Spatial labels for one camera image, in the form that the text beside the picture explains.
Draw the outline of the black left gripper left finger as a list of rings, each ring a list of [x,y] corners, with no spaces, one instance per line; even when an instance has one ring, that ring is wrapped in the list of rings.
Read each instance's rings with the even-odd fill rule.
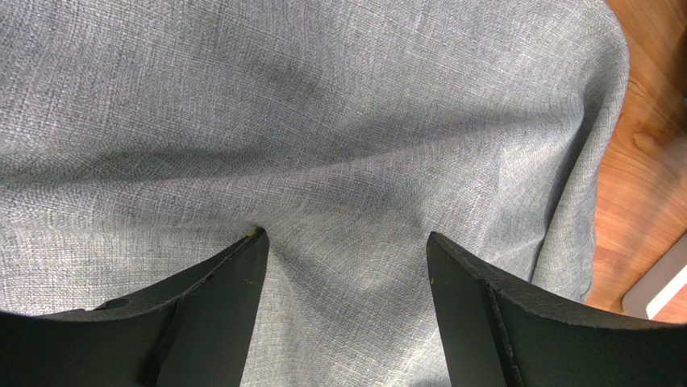
[[[1,315],[4,386],[238,386],[268,263],[256,230],[93,310]]]

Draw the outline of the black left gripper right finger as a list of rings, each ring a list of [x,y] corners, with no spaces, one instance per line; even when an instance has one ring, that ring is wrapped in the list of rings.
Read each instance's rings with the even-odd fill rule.
[[[570,301],[433,232],[427,268],[454,386],[683,386],[686,327]]]

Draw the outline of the light grey cloth napkin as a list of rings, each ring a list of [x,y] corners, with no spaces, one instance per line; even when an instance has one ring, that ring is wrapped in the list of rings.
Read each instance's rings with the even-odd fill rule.
[[[4,1],[1,307],[262,227],[245,385],[446,386],[429,234],[584,301],[628,75],[603,1]]]

